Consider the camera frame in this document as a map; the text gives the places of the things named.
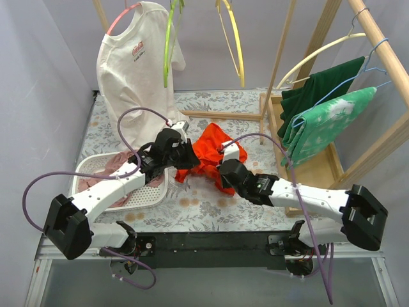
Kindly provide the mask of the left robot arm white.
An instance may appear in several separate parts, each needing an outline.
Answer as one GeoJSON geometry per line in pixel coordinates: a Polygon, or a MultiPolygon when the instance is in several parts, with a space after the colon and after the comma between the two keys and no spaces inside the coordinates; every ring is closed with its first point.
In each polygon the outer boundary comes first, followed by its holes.
{"type": "Polygon", "coordinates": [[[123,221],[95,223],[95,219],[113,203],[144,187],[169,167],[191,169],[199,159],[187,137],[186,121],[162,129],[152,144],[144,145],[129,158],[112,180],[103,180],[69,198],[56,196],[47,214],[44,232],[69,260],[88,248],[109,248],[123,256],[136,249],[137,234],[123,221]]]}

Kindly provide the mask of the orange t shirt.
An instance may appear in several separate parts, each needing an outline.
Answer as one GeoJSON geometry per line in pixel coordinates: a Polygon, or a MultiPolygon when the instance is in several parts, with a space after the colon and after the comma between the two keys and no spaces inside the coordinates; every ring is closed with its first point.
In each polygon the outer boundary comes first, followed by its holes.
{"type": "Polygon", "coordinates": [[[223,143],[232,141],[217,124],[210,123],[199,139],[192,145],[195,155],[200,161],[200,164],[192,169],[181,169],[176,172],[175,180],[183,183],[188,175],[205,176],[213,180],[216,188],[229,195],[233,196],[235,190],[233,188],[223,188],[217,166],[222,160],[223,155],[218,152],[223,143]]]}

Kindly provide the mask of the green hanger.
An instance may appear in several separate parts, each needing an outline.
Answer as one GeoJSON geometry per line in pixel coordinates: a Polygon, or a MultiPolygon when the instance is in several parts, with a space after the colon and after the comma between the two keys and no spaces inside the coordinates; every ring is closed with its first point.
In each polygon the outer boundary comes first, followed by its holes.
{"type": "Polygon", "coordinates": [[[180,21],[181,21],[181,16],[183,13],[183,9],[185,7],[185,1],[184,0],[175,0],[175,1],[170,1],[170,11],[168,14],[168,19],[167,19],[167,26],[166,26],[166,37],[165,37],[165,46],[164,46],[164,64],[163,64],[163,85],[164,88],[167,88],[168,86],[168,76],[169,72],[171,69],[171,62],[173,58],[173,51],[174,51],[174,46],[176,43],[177,35],[178,35],[178,29],[180,26],[180,21]],[[178,20],[176,23],[176,27],[174,28],[174,31],[172,31],[173,28],[173,17],[174,13],[176,11],[176,8],[179,9],[179,16],[178,20]]]}

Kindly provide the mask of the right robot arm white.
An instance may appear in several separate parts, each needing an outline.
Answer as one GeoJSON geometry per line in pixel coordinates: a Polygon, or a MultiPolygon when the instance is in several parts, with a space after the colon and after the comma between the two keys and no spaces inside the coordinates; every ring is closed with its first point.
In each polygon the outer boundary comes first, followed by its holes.
{"type": "Polygon", "coordinates": [[[388,216],[387,209],[364,186],[331,190],[293,184],[268,174],[253,174],[237,159],[219,166],[222,185],[255,205],[305,208],[324,217],[322,221],[296,226],[290,249],[304,254],[314,245],[349,242],[358,248],[378,251],[388,216]]]}

